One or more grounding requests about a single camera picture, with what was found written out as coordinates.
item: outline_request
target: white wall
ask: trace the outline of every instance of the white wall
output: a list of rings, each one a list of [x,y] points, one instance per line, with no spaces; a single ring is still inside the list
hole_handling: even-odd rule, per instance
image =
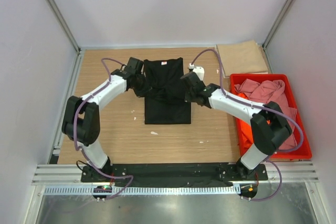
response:
[[[45,0],[0,0],[0,222],[22,221],[76,56]]]
[[[313,163],[336,212],[336,0],[296,0],[268,57],[290,79]]]
[[[285,0],[55,0],[80,46],[264,42]]]

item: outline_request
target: cardboard sheet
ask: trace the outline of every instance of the cardboard sheet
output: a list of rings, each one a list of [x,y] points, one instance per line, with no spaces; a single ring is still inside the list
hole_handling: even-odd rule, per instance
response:
[[[262,52],[254,40],[238,44],[217,45],[224,66],[224,75],[232,73],[268,72]]]

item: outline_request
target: pink cloth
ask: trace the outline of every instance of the pink cloth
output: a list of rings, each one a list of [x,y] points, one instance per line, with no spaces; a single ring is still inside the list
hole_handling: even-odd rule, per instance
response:
[[[238,93],[244,93],[249,100],[254,102],[268,103],[270,101],[279,104],[282,112],[295,120],[297,109],[288,106],[284,81],[263,81],[261,84],[256,81],[246,79],[243,84],[236,84],[235,89]],[[292,131],[294,125],[288,122]],[[290,149],[297,145],[294,135],[292,134],[280,147],[281,150]]]

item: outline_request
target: black mounting plate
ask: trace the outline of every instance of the black mounting plate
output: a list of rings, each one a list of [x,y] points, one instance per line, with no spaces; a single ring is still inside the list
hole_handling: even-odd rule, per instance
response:
[[[243,179],[232,163],[198,164],[114,164],[114,176],[133,175],[131,187],[179,188],[179,187],[223,187],[232,186],[236,181],[268,180],[265,165],[259,164],[255,173]],[[110,182],[97,174],[91,167],[84,167],[81,177],[84,183]],[[129,179],[115,180],[116,186],[123,187]]]

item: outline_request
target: wooden surface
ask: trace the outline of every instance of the wooden surface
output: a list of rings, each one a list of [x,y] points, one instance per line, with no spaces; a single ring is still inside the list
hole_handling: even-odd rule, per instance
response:
[[[77,83],[77,96],[82,96],[107,79],[100,59],[111,57],[127,63],[129,57],[166,60],[182,57],[188,64],[204,48],[88,50],[85,53]],[[111,71],[119,68],[107,62]],[[218,62],[206,52],[196,62],[205,69],[204,82],[219,83]],[[224,81],[229,89],[229,79]],[[113,163],[201,163],[235,162],[239,158],[234,118],[222,111],[192,104],[192,124],[145,125],[144,100],[132,90],[119,95],[100,113],[100,142]],[[84,160],[76,153],[73,142],[65,137],[59,164]]]

